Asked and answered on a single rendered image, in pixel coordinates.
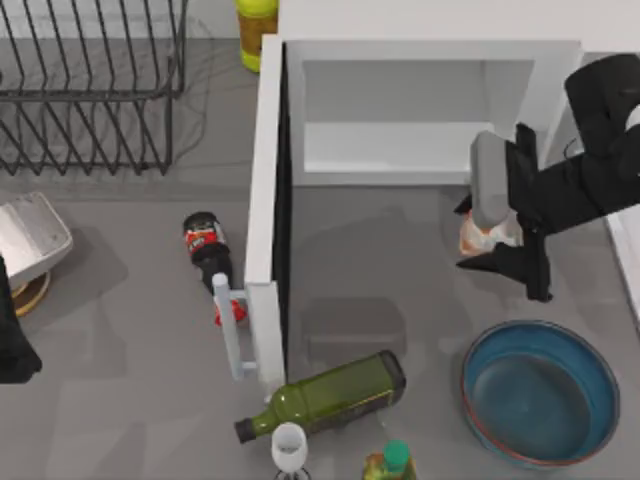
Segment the pale peach and white object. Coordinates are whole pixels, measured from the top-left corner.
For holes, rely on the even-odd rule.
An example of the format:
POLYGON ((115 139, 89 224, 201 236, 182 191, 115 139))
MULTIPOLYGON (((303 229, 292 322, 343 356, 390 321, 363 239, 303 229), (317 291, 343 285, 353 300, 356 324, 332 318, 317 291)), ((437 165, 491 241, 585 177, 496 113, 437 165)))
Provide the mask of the pale peach and white object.
POLYGON ((515 212, 511 211, 503 222, 489 229, 479 228, 474 223, 471 212, 465 214, 459 237, 460 253, 463 256, 489 253, 499 243, 510 247, 523 244, 522 230, 515 212))

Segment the pale grey rounded box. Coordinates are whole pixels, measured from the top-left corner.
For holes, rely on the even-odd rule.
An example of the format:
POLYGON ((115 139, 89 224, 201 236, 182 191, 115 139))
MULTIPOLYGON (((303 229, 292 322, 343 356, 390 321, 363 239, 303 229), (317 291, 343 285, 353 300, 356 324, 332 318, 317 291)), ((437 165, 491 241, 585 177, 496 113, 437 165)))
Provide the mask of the pale grey rounded box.
POLYGON ((491 229, 508 216, 506 142, 490 131, 480 132, 470 148, 471 216, 480 229, 491 229))

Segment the white open cabinet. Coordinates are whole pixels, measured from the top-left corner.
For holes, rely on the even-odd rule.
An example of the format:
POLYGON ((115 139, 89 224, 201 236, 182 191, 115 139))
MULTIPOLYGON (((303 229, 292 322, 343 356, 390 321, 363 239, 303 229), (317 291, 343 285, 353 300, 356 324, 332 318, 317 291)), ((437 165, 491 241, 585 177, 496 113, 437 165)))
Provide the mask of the white open cabinet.
POLYGON ((476 135, 518 124, 546 157, 576 40, 290 40, 299 185, 461 185, 476 135))

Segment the blue bowl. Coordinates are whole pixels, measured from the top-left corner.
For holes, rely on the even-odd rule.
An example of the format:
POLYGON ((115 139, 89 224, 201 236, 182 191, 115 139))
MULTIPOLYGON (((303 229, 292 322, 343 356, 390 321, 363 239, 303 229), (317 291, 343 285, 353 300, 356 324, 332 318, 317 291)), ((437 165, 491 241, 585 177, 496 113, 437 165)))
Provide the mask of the blue bowl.
POLYGON ((480 443, 525 468, 582 463, 619 424, 620 388, 609 363, 553 322, 511 320, 483 331, 465 352, 459 388, 480 443))

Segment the white cabinet door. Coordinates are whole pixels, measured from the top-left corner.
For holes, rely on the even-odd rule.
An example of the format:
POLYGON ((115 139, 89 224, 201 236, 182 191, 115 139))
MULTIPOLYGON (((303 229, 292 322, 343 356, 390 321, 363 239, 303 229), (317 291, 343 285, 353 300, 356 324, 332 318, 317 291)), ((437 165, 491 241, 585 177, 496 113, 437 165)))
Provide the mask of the white cabinet door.
POLYGON ((275 259, 279 155, 287 146, 286 54, 278 35, 262 41, 255 122, 244 286, 259 383, 270 397, 286 382, 275 259))

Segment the green glass bottle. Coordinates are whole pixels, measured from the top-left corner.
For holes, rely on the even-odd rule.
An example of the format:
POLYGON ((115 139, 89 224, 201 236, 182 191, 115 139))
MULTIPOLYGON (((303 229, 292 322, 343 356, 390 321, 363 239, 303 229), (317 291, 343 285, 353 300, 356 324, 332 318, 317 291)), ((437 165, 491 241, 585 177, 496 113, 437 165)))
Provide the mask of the green glass bottle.
POLYGON ((395 405, 406 386, 400 361, 392 351, 382 350, 280 387, 262 413, 237 421, 235 432, 244 444, 286 422, 308 435, 340 428, 395 405))

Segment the yellow bottle with green cap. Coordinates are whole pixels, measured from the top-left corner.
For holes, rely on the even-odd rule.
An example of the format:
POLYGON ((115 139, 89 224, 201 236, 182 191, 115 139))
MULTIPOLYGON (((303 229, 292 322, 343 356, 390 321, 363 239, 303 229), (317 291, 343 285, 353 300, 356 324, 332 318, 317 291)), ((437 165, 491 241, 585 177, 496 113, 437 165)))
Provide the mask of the yellow bottle with green cap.
POLYGON ((391 440, 381 452, 368 455, 362 480, 417 480, 409 446, 403 441, 391 440))

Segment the black bottle with red label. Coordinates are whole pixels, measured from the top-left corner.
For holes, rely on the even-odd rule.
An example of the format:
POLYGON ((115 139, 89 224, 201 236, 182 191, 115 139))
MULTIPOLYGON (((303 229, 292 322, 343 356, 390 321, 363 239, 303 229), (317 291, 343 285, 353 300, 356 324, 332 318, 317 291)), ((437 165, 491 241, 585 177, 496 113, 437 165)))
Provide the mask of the black bottle with red label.
POLYGON ((195 212, 183 221, 183 238, 191 263, 199 269, 202 283, 213 294, 212 277, 217 273, 233 280, 231 252, 217 217, 206 211, 195 212))

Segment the clear wine glass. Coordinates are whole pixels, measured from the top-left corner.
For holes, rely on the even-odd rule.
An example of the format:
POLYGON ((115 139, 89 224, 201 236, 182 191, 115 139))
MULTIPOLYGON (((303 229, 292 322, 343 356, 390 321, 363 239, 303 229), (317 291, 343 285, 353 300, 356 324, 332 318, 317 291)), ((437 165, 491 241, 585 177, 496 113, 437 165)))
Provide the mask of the clear wine glass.
POLYGON ((308 444, 305 431, 297 424, 285 422, 271 436, 271 456, 278 469, 273 480, 312 480, 305 462, 308 444))

